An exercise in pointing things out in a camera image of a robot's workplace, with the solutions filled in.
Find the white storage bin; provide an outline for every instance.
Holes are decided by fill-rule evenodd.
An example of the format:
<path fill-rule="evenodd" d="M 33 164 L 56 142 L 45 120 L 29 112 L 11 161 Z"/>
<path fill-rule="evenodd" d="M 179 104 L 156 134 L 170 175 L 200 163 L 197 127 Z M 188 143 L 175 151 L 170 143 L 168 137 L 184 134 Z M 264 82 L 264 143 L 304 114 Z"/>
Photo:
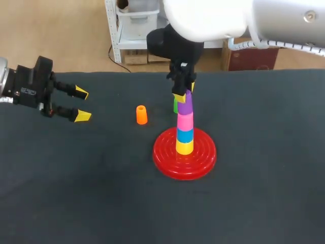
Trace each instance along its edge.
<path fill-rule="evenodd" d="M 129 0 L 128 13 L 116 8 L 118 19 L 123 24 L 123 37 L 128 40 L 143 40 L 157 29 L 159 2 L 156 0 Z"/>

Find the orange cup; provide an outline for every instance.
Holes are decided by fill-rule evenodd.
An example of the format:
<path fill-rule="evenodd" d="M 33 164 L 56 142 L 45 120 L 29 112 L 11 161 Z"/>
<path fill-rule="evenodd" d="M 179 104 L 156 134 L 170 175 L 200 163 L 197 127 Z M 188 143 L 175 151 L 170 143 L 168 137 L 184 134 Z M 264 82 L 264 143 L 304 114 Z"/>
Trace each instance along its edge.
<path fill-rule="evenodd" d="M 137 107 L 137 123 L 145 125 L 148 122 L 147 109 L 143 105 Z"/>

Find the cardboard box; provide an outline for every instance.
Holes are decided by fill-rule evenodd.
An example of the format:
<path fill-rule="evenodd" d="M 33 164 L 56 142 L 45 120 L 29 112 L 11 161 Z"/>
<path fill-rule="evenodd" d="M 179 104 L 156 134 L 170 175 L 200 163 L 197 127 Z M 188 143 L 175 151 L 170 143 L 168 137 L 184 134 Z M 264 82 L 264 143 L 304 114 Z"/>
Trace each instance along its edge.
<path fill-rule="evenodd" d="M 147 50 L 128 50 L 124 53 L 126 65 L 146 65 L 148 63 Z"/>
<path fill-rule="evenodd" d="M 249 41 L 246 38 L 235 39 L 235 44 Z M 279 48 L 258 49 L 249 48 L 231 51 L 228 40 L 223 42 L 221 54 L 221 69 L 223 71 L 240 70 L 272 70 L 278 55 Z"/>
<path fill-rule="evenodd" d="M 158 57 L 148 53 L 148 62 L 149 63 L 157 63 L 157 64 L 169 64 L 170 59 L 164 57 Z"/>

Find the red ring tower base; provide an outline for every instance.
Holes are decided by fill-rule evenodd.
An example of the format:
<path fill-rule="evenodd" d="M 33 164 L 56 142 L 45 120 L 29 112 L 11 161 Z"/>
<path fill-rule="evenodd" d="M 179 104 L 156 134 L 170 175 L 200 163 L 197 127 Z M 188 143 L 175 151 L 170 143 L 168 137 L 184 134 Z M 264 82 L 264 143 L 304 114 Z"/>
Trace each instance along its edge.
<path fill-rule="evenodd" d="M 189 155 L 176 152 L 176 127 L 158 136 L 153 146 L 153 160 L 165 175 L 178 180 L 198 179 L 209 173 L 217 160 L 211 137 L 194 128 L 194 150 Z"/>

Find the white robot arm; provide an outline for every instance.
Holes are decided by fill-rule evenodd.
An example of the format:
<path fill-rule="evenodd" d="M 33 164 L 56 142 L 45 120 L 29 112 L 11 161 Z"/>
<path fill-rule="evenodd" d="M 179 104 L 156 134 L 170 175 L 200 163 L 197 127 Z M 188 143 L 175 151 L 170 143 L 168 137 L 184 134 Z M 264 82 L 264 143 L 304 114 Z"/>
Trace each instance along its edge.
<path fill-rule="evenodd" d="M 164 0 L 166 16 L 182 37 L 229 38 L 233 50 L 279 46 L 324 56 L 324 0 Z M 234 45 L 232 38 L 251 37 Z"/>

